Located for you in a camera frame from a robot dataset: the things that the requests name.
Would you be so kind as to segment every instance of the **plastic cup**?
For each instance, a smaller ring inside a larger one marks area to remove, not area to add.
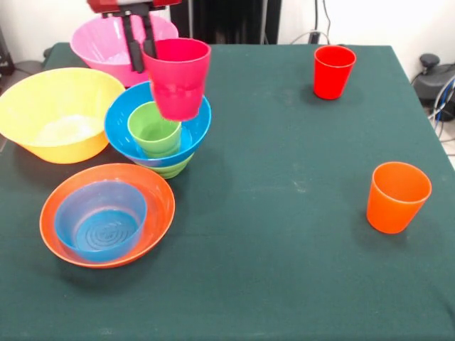
[[[210,46],[189,38],[156,41],[158,59],[143,52],[151,91],[166,119],[188,121],[198,115],[210,64]]]
[[[128,130],[149,158],[163,158],[180,148],[182,123],[164,119],[155,102],[137,107],[128,118]]]
[[[121,181],[86,185],[58,208],[55,232],[70,250],[88,261],[111,261],[139,241],[146,218],[144,196]]]
[[[432,194],[430,179],[417,167],[387,162],[373,172],[367,220],[378,231],[403,231]]]
[[[321,46],[314,53],[314,93],[322,99],[337,99],[348,83],[357,57],[338,45]]]

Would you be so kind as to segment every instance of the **cup rim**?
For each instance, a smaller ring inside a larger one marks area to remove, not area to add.
[[[394,197],[391,197],[390,195],[384,193],[380,187],[378,186],[378,184],[376,183],[375,181],[375,174],[376,172],[382,168],[383,166],[387,166],[387,165],[390,165],[390,164],[401,164],[401,165],[404,165],[404,166],[407,166],[407,167],[410,167],[410,168],[413,168],[415,169],[418,173],[420,173],[421,175],[423,175],[423,178],[427,181],[428,185],[429,185],[429,190],[428,190],[428,193],[427,195],[425,195],[422,199],[420,200],[415,200],[415,201],[404,201],[404,200],[398,200]],[[414,165],[411,165],[410,163],[406,163],[406,162],[402,162],[402,161],[388,161],[388,162],[384,162],[384,163],[381,163],[379,166],[377,166],[375,168],[375,170],[373,171],[373,175],[372,175],[372,178],[371,178],[371,183],[375,186],[375,188],[378,190],[379,193],[381,193],[382,195],[384,195],[385,197],[391,199],[392,201],[395,201],[395,202],[399,202],[401,204],[405,204],[405,205],[415,205],[415,204],[420,204],[422,202],[425,202],[429,196],[432,194],[432,191],[433,191],[433,187],[432,187],[432,182],[431,180],[428,178],[428,175],[424,173],[423,170],[421,170],[420,168],[414,166]]]
[[[170,41],[170,40],[191,40],[191,41],[193,41],[193,42],[197,42],[197,43],[200,44],[200,45],[204,45],[204,47],[207,48],[207,52],[206,52],[203,56],[201,56],[201,57],[199,57],[199,58],[191,59],[191,60],[182,60],[182,61],[180,61],[180,62],[174,62],[174,61],[172,61],[172,60],[162,60],[162,59],[158,59],[158,58],[153,58],[153,57],[151,57],[150,55],[147,55],[147,54],[144,52],[144,50],[142,50],[142,53],[143,53],[146,57],[148,57],[148,58],[151,58],[151,59],[153,59],[153,60],[158,60],[160,63],[166,63],[166,64],[179,64],[179,65],[181,65],[181,64],[186,64],[186,63],[194,63],[194,62],[197,62],[197,61],[199,61],[199,60],[202,60],[202,59],[206,58],[207,56],[209,56],[210,53],[211,53],[211,51],[212,51],[212,48],[211,48],[210,45],[208,45],[207,43],[204,43],[204,42],[201,41],[201,40],[194,39],[194,38],[181,38],[181,37],[177,37],[177,38],[170,38],[170,39],[157,40],[156,42],[157,42],[157,43],[163,43],[164,41]]]
[[[349,63],[349,64],[346,64],[346,65],[330,65],[330,64],[327,64],[327,63],[324,63],[323,61],[321,61],[318,57],[317,57],[317,52],[320,51],[320,50],[323,50],[324,48],[341,48],[341,49],[344,49],[344,50],[347,50],[348,52],[350,52],[353,56],[354,56],[354,60],[353,62]],[[320,62],[322,65],[325,65],[325,66],[329,66],[329,67],[334,67],[335,69],[343,69],[345,67],[349,67],[351,65],[354,65],[355,62],[357,61],[357,55],[355,54],[354,51],[352,51],[350,48],[347,48],[345,46],[341,46],[341,45],[324,45],[324,46],[320,46],[318,47],[315,51],[314,51],[314,59],[317,60],[318,62]]]
[[[127,122],[128,131],[131,134],[131,136],[133,136],[133,139],[141,141],[141,142],[145,142],[147,144],[157,144],[157,143],[163,142],[163,141],[165,141],[165,140],[167,140],[167,139],[169,139],[171,137],[174,137],[174,135],[176,135],[178,133],[178,131],[181,130],[181,127],[182,127],[182,122],[177,121],[177,126],[174,129],[174,131],[172,131],[172,133],[170,133],[166,137],[163,137],[162,139],[153,140],[153,141],[141,139],[141,138],[137,137],[135,134],[133,134],[132,131],[131,131],[131,128],[129,127],[129,123],[130,123],[131,117],[133,116],[133,114],[135,113],[136,110],[138,110],[139,108],[144,107],[146,105],[152,104],[152,103],[155,103],[156,107],[158,107],[158,104],[155,101],[145,102],[145,103],[139,105],[135,110],[132,111],[132,113],[128,117],[128,122]]]

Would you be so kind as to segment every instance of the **bowl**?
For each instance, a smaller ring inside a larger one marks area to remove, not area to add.
[[[38,73],[0,96],[0,134],[45,161],[87,160],[106,147],[106,111],[123,91],[119,80],[97,70]]]
[[[143,232],[136,246],[114,261],[93,262],[65,247],[55,233],[55,213],[69,194],[93,182],[119,180],[137,188],[147,203]],[[168,231],[175,200],[169,184],[155,172],[128,163],[109,163],[83,170],[61,183],[48,197],[40,216],[40,233],[45,245],[59,258],[71,264],[94,269],[114,268],[131,263],[153,249]]]
[[[189,158],[186,160],[179,162],[173,166],[168,166],[168,167],[147,167],[148,169],[152,169],[152,171],[158,173],[162,178],[164,179],[172,179],[175,178],[178,174],[185,169],[186,165],[188,165],[188,162],[190,162],[191,158],[193,157],[194,154],[191,154]]]
[[[129,115],[140,105],[152,102],[150,82],[143,82],[123,92],[107,111],[105,131],[109,142],[131,161],[146,167],[169,167],[187,160],[207,135],[212,121],[208,100],[204,97],[198,116],[182,122],[181,145],[177,153],[163,158],[148,158],[128,131]]]
[[[177,38],[177,28],[172,22],[150,15],[155,41]],[[134,37],[142,45],[144,27],[138,16],[132,16]],[[95,18],[81,25],[70,42],[73,52],[92,69],[101,70],[116,77],[125,87],[131,87],[149,78],[146,72],[132,70],[121,18]]]
[[[81,258],[112,261],[137,244],[146,212],[144,196],[135,187],[99,181],[65,198],[55,214],[55,232]]]

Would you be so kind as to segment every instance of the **stacked bowls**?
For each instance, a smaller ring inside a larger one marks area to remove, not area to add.
[[[134,110],[153,102],[150,82],[143,82],[123,92],[107,111],[105,131],[109,142],[131,161],[157,172],[165,179],[177,176],[189,163],[208,132],[212,114],[204,97],[198,115],[181,123],[180,146],[177,152],[160,158],[148,157],[128,129],[128,120]]]

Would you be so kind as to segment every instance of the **green cup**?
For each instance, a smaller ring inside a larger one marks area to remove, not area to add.
[[[128,130],[149,158],[178,152],[182,123],[164,119],[155,102],[137,107],[128,118]]]

